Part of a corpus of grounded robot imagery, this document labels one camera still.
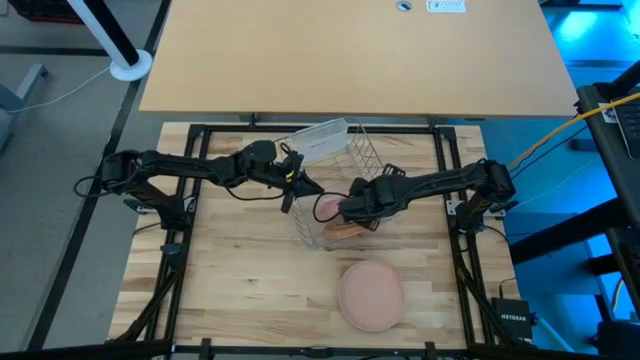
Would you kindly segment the pale pink plate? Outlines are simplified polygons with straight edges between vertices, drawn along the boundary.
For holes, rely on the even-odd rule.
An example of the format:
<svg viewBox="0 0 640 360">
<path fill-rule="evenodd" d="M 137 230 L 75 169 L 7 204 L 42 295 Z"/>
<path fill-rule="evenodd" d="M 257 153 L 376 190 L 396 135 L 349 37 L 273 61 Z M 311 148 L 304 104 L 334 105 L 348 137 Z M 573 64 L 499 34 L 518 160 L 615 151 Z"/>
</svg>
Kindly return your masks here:
<svg viewBox="0 0 640 360">
<path fill-rule="evenodd" d="M 398 323 L 405 308 L 400 275 L 379 261 L 361 261 L 349 267 L 338 285 L 341 313 L 354 327 L 383 332 Z"/>
</svg>

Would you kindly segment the grey furniture base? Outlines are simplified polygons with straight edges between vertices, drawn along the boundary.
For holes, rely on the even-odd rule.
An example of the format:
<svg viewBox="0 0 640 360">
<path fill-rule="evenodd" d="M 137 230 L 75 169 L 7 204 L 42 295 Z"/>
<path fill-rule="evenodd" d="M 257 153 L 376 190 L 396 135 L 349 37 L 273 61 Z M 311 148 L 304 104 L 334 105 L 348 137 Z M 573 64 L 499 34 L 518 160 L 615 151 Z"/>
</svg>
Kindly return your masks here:
<svg viewBox="0 0 640 360">
<path fill-rule="evenodd" d="M 36 85 L 47 75 L 48 70 L 43 64 L 34 64 L 16 90 L 0 82 L 0 156 L 5 152 L 17 119 L 26 110 Z"/>
</svg>

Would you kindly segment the black equipment cart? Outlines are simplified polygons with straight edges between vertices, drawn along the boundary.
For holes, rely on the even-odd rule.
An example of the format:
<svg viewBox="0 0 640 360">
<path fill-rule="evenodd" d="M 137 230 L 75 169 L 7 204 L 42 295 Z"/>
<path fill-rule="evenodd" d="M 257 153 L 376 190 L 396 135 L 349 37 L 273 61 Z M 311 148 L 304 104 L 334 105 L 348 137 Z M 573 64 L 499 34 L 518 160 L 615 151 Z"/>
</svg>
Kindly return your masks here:
<svg viewBox="0 0 640 360">
<path fill-rule="evenodd" d="M 595 275 L 621 274 L 639 321 L 602 322 L 596 347 L 629 360 L 640 360 L 640 160 L 629 157 L 618 123 L 605 123 L 601 112 L 638 98 L 638 93 L 640 60 L 611 82 L 577 90 L 576 106 L 586 117 L 617 196 L 510 246 L 512 262 L 521 264 L 604 234 L 612 253 L 592 258 L 585 266 Z"/>
</svg>

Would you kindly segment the black aluminium table frame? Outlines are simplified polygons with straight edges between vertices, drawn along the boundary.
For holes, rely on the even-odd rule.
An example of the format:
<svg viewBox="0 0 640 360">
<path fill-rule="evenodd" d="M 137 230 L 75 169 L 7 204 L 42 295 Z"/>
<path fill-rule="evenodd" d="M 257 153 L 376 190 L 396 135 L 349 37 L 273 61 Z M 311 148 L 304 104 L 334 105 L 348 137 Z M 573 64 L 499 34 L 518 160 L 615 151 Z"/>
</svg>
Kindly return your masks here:
<svg viewBox="0 0 640 360">
<path fill-rule="evenodd" d="M 245 126 L 166 123 L 157 150 L 184 152 L 189 129 L 211 125 L 207 158 L 227 155 L 250 142 L 280 140 L 295 130 L 249 132 Z M 438 170 L 437 152 L 426 127 L 411 134 L 392 134 L 391 127 L 371 134 L 383 162 L 408 175 Z M 448 169 L 453 142 L 441 137 Z M 280 201 L 244 202 L 209 182 L 200 188 L 182 293 L 178 301 L 174 341 L 197 345 L 211 338 L 220 346 L 333 347 L 424 349 L 466 348 L 466 337 L 454 275 L 443 196 L 416 200 L 409 209 L 383 222 L 376 232 L 336 243 L 335 250 L 309 247 L 294 225 L 292 211 Z M 124 333 L 152 297 L 166 233 L 158 227 L 133 237 L 109 338 Z M 498 283 L 514 275 L 507 244 L 489 229 L 479 234 L 476 265 L 484 270 L 489 297 Z M 405 289 L 403 315 L 396 325 L 370 333 L 341 314 L 338 286 L 343 273 L 359 261 L 390 265 Z"/>
</svg>

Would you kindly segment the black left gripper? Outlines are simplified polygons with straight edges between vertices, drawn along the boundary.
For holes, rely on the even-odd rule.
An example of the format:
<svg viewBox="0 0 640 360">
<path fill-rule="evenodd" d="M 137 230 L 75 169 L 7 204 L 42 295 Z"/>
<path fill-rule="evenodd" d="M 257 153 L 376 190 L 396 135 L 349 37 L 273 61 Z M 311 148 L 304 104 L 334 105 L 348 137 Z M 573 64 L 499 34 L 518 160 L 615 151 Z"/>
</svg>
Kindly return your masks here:
<svg viewBox="0 0 640 360">
<path fill-rule="evenodd" d="M 284 159 L 272 165 L 272 186 L 282 191 L 283 200 L 280 210 L 283 213 L 288 213 L 295 198 L 298 175 L 305 184 L 309 185 L 298 188 L 299 197 L 320 195 L 324 189 L 319 187 L 319 184 L 306 171 L 299 174 L 303 160 L 302 155 L 291 149 L 282 149 L 281 152 L 285 155 Z"/>
</svg>

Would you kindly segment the large tan wooden desk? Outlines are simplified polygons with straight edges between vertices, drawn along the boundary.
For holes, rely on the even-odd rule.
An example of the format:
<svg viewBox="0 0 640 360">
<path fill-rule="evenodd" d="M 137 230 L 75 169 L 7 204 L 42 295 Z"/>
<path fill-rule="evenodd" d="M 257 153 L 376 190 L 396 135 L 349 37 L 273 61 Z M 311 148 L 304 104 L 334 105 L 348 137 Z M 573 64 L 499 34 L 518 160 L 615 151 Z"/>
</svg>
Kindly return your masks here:
<svg viewBox="0 0 640 360">
<path fill-rule="evenodd" d="M 173 0 L 140 108 L 161 113 L 567 117 L 537 0 Z"/>
</svg>

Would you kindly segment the black laptop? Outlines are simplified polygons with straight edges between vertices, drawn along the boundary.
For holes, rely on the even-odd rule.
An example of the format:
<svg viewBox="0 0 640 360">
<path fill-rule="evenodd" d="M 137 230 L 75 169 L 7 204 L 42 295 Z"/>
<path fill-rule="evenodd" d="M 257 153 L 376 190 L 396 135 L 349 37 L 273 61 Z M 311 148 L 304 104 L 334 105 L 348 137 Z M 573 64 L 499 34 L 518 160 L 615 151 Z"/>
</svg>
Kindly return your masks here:
<svg viewBox="0 0 640 360">
<path fill-rule="evenodd" d="M 616 106 L 614 113 L 629 157 L 640 160 L 640 93 L 638 98 Z"/>
</svg>

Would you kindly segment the white fan stand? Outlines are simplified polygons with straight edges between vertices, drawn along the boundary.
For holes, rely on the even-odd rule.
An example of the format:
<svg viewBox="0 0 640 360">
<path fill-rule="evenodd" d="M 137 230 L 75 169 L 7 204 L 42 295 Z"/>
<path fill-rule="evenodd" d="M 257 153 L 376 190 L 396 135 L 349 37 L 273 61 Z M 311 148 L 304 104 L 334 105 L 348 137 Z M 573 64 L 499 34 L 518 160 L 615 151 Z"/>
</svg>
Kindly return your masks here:
<svg viewBox="0 0 640 360">
<path fill-rule="evenodd" d="M 136 49 L 104 0 L 66 0 L 111 58 L 109 72 L 119 81 L 141 80 L 151 70 L 148 51 Z"/>
</svg>

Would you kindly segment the black crossbeam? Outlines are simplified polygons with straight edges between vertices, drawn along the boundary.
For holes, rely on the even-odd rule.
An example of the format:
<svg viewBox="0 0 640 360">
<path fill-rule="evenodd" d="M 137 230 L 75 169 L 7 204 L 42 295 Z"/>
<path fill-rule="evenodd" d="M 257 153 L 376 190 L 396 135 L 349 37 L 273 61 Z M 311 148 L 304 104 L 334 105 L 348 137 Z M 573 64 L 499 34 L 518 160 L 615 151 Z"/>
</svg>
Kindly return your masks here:
<svg viewBox="0 0 640 360">
<path fill-rule="evenodd" d="M 198 345 L 179 345 L 168 340 L 108 341 L 103 344 L 24 350 L 0 353 L 0 360 L 144 360 L 174 354 L 195 354 L 200 360 L 213 360 L 217 355 L 301 356 L 309 359 L 353 357 L 419 357 L 422 360 L 464 358 L 475 360 L 629 360 L 625 357 L 541 350 L 531 346 L 505 347 L 471 344 L 466 349 L 438 349 L 426 342 L 418 348 L 354 348 L 354 347 L 273 347 L 215 345 L 205 338 Z"/>
</svg>

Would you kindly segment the white power strip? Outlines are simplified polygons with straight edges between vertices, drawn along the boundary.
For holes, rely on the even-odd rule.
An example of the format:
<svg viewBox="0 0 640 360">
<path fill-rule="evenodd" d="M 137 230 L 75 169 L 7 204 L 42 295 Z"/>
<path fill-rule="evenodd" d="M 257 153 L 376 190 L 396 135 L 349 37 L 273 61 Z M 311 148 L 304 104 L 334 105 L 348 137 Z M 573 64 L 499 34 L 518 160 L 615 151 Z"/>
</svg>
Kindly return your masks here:
<svg viewBox="0 0 640 360">
<path fill-rule="evenodd" d="M 466 0 L 426 0 L 427 11 L 441 14 L 463 14 Z"/>
</svg>

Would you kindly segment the silver wire dish rack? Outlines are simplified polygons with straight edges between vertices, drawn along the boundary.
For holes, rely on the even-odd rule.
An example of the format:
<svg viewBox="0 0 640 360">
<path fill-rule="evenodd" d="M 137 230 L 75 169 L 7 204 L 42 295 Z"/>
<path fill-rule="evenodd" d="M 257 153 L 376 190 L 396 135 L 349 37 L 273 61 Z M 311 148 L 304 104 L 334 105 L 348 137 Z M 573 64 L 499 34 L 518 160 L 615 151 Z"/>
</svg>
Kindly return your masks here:
<svg viewBox="0 0 640 360">
<path fill-rule="evenodd" d="M 365 127 L 355 117 L 343 118 L 348 123 L 347 144 L 343 150 L 331 154 L 324 160 L 304 164 L 302 168 L 327 193 L 325 196 L 307 196 L 296 199 L 290 209 L 295 226 L 302 241 L 310 248 L 335 249 L 345 247 L 345 240 L 326 241 L 322 232 L 326 223 L 317 221 L 315 211 L 322 200 L 344 198 L 352 182 L 358 178 L 367 181 L 383 173 L 384 164 L 372 144 Z M 278 146 L 286 143 L 287 137 L 276 140 Z"/>
</svg>

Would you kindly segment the clear plastic cutlery container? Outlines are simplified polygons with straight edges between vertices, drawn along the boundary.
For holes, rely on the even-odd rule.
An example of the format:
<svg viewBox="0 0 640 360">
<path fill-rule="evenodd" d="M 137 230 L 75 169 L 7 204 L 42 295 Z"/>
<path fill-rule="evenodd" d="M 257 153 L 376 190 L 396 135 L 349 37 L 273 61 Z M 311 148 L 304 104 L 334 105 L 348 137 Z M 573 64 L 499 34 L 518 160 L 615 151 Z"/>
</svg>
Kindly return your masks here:
<svg viewBox="0 0 640 360">
<path fill-rule="evenodd" d="M 304 164 L 311 164 L 343 150 L 348 128 L 348 123 L 338 118 L 296 131 L 287 137 L 286 143 L 303 156 Z"/>
</svg>

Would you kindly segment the black Netgear network switch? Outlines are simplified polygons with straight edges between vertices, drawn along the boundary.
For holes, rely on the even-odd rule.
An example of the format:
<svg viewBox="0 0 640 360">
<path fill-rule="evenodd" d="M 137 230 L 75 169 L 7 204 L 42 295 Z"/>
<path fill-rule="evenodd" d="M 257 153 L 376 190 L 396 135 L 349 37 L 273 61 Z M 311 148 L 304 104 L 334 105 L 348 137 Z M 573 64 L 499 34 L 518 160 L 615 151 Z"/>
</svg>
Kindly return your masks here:
<svg viewBox="0 0 640 360">
<path fill-rule="evenodd" d="M 533 317 L 527 301 L 492 298 L 491 303 L 504 326 L 517 338 L 530 342 Z"/>
</svg>

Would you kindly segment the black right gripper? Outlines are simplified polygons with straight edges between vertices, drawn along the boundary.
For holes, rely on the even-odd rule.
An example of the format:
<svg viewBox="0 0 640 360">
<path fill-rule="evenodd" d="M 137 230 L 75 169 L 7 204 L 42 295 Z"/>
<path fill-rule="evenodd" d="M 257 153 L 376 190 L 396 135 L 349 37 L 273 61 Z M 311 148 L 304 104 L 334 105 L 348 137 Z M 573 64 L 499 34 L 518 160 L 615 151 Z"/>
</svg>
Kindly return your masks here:
<svg viewBox="0 0 640 360">
<path fill-rule="evenodd" d="M 339 213 L 346 221 L 365 221 L 360 226 L 376 231 L 380 221 L 401 209 L 400 198 L 394 190 L 397 176 L 381 175 L 370 181 L 356 178 L 349 188 L 349 198 L 339 204 Z"/>
</svg>

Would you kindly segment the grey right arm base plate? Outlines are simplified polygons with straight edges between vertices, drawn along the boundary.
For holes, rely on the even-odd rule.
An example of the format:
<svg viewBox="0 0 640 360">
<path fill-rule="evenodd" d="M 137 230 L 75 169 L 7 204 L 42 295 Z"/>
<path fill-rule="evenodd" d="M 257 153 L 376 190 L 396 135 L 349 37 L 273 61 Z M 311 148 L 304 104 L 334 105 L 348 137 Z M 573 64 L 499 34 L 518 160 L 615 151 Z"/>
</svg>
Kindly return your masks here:
<svg viewBox="0 0 640 360">
<path fill-rule="evenodd" d="M 446 211 L 448 215 L 455 215 L 457 207 L 462 203 L 461 200 L 447 200 Z M 505 217 L 508 210 L 519 204 L 518 201 L 509 201 L 501 204 L 491 205 L 484 213 L 485 217 Z"/>
</svg>

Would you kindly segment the black crate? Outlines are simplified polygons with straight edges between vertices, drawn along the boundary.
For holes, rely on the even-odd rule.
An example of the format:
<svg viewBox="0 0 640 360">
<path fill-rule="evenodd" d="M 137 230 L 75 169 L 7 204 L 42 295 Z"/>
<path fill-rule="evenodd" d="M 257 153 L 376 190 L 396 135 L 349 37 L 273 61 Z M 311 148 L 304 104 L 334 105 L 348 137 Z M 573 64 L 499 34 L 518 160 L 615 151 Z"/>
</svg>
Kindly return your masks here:
<svg viewBox="0 0 640 360">
<path fill-rule="evenodd" d="M 6 0 L 21 17 L 33 22 L 82 24 L 67 0 Z"/>
</svg>

